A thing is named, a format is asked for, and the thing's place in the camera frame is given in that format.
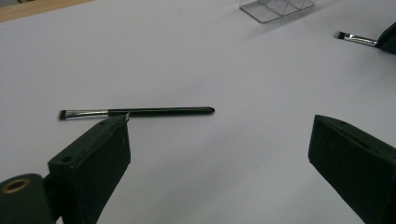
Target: silver ferrule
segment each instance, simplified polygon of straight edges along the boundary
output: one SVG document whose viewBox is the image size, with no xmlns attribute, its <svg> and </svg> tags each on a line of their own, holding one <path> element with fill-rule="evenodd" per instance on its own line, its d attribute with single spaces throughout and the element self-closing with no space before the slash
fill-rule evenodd
<svg viewBox="0 0 396 224">
<path fill-rule="evenodd" d="M 65 119 L 81 118 L 81 117 L 107 117 L 107 110 L 66 110 Z"/>
<path fill-rule="evenodd" d="M 352 34 L 346 34 L 345 40 L 355 42 L 355 43 L 360 43 L 364 45 L 369 45 L 369 46 L 375 46 L 378 42 L 376 40 L 366 38 L 363 36 L 359 35 L 352 35 Z"/>
</svg>

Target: black handle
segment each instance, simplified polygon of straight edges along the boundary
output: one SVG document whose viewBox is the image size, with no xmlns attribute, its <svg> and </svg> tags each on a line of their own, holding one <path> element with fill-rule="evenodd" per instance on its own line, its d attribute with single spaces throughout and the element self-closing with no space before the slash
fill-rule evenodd
<svg viewBox="0 0 396 224">
<path fill-rule="evenodd" d="M 215 109 L 209 106 L 200 107 L 167 107 L 167 108 L 136 108 L 136 109 L 109 109 L 108 116 L 129 114 L 130 117 L 158 117 L 158 116 L 185 116 L 210 115 Z"/>
</svg>

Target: clear acrylic stand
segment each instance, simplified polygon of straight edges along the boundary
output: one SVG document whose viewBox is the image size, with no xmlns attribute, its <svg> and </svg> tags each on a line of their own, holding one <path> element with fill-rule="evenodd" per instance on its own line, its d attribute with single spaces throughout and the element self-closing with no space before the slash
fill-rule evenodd
<svg viewBox="0 0 396 224">
<path fill-rule="evenodd" d="M 240 0 L 239 8 L 261 23 L 267 23 L 315 5 L 317 0 Z"/>
</svg>

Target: white background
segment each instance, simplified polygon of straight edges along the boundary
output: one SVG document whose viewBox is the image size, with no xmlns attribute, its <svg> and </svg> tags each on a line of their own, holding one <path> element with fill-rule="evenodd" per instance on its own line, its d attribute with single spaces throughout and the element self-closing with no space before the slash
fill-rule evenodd
<svg viewBox="0 0 396 224">
<path fill-rule="evenodd" d="M 132 162 L 98 223 L 362 223 L 309 163 L 316 114 L 396 146 L 394 0 L 318 0 L 259 24 L 236 0 L 95 0 L 0 23 L 0 180 L 47 162 L 99 119 L 62 109 L 208 105 L 131 119 Z"/>
</svg>

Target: brush bristles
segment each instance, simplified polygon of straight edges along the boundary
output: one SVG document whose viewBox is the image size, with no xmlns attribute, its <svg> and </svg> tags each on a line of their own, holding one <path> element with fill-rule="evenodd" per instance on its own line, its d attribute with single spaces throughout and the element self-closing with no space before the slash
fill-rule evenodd
<svg viewBox="0 0 396 224">
<path fill-rule="evenodd" d="M 61 110 L 61 113 L 59 114 L 59 119 L 65 119 L 66 111 Z"/>
<path fill-rule="evenodd" d="M 335 32 L 335 34 L 333 35 L 335 38 L 337 39 L 344 39 L 346 37 L 346 33 L 343 32 Z"/>
</svg>

